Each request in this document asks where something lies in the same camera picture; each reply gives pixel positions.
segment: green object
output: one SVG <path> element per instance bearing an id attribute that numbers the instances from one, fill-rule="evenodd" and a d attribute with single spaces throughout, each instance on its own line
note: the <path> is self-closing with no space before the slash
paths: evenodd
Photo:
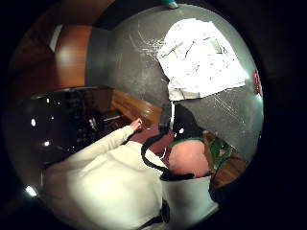
<path id="1" fill-rule="evenodd" d="M 172 3 L 175 2 L 175 0 L 161 0 L 162 3 Z"/>
<path id="2" fill-rule="evenodd" d="M 185 138 L 185 139 L 180 139 L 178 141 L 174 141 L 170 144 L 170 148 L 172 148 L 174 145 L 180 143 L 180 142 L 184 142 L 184 141 L 201 141 L 203 142 L 203 138 L 201 137 L 190 137 L 190 138 Z"/>
<path id="3" fill-rule="evenodd" d="M 218 137 L 209 143 L 209 147 L 212 154 L 213 168 L 217 170 L 225 164 L 225 159 L 230 156 L 233 147 Z"/>

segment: black strap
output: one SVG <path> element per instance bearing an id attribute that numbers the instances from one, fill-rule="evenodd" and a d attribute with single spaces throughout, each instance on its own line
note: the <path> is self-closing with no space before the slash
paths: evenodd
<path id="1" fill-rule="evenodd" d="M 163 222 L 162 216 L 158 216 L 155 218 L 151 218 L 150 220 L 148 220 L 146 223 L 144 223 L 142 226 L 140 226 L 139 228 L 137 228 L 136 230 L 141 230 L 143 228 L 146 228 L 148 226 L 151 226 L 154 223 L 160 223 Z"/>
<path id="2" fill-rule="evenodd" d="M 152 168 L 155 168 L 159 171 L 162 171 L 163 173 L 170 173 L 169 169 L 165 168 L 165 167 L 161 167 L 161 166 L 157 166 L 156 164 L 154 164 L 153 162 L 149 161 L 149 159 L 146 158 L 146 151 L 147 149 L 154 143 L 157 142 L 158 140 L 160 140 L 162 137 L 164 136 L 164 133 L 160 133 L 158 135 L 152 136 L 150 138 L 148 138 L 146 140 L 146 142 L 144 143 L 144 145 L 142 146 L 141 149 L 141 155 L 142 155 L 142 159 L 144 161 L 144 163 Z"/>
<path id="3" fill-rule="evenodd" d="M 143 159 L 144 163 L 149 167 L 152 167 L 154 169 L 162 171 L 163 172 L 163 174 L 161 176 L 162 180 L 177 181 L 177 180 L 184 180 L 184 179 L 192 179 L 194 177 L 194 175 L 192 173 L 188 173 L 188 174 L 184 174 L 184 175 L 176 175 L 176 174 L 173 174 L 168 168 L 157 166 L 156 164 L 154 164 L 153 162 L 151 162 L 149 159 L 146 158 L 147 149 L 154 142 L 157 142 L 158 140 L 160 140 L 164 135 L 165 135 L 165 133 L 162 132 L 162 133 L 155 135 L 155 136 L 152 136 L 152 137 L 150 137 L 146 140 L 146 142 L 144 143 L 144 145 L 142 146 L 142 149 L 141 149 L 141 155 L 142 155 L 142 159 Z"/>

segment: person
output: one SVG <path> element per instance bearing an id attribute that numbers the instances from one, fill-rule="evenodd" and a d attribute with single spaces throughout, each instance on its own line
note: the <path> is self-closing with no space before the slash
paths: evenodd
<path id="1" fill-rule="evenodd" d="M 141 147 L 158 129 L 141 126 L 136 119 L 45 171 L 41 198 L 58 219 L 77 229 L 187 229 L 218 209 L 193 114 L 177 104 L 173 130 L 146 151 L 176 180 L 144 164 Z"/>

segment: hand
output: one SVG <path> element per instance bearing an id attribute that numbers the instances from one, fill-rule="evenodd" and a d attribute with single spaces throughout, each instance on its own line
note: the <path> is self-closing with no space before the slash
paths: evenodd
<path id="1" fill-rule="evenodd" d="M 142 126 L 142 120 L 140 118 L 133 121 L 130 126 L 132 127 L 133 131 L 136 131 L 137 129 L 141 128 Z"/>

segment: white paper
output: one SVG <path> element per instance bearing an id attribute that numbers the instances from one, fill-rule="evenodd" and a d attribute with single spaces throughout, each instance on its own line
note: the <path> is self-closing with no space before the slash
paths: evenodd
<path id="1" fill-rule="evenodd" d="M 157 58 L 170 80 L 171 101 L 203 98 L 245 85 L 245 72 L 212 22 L 183 19 L 172 26 Z"/>

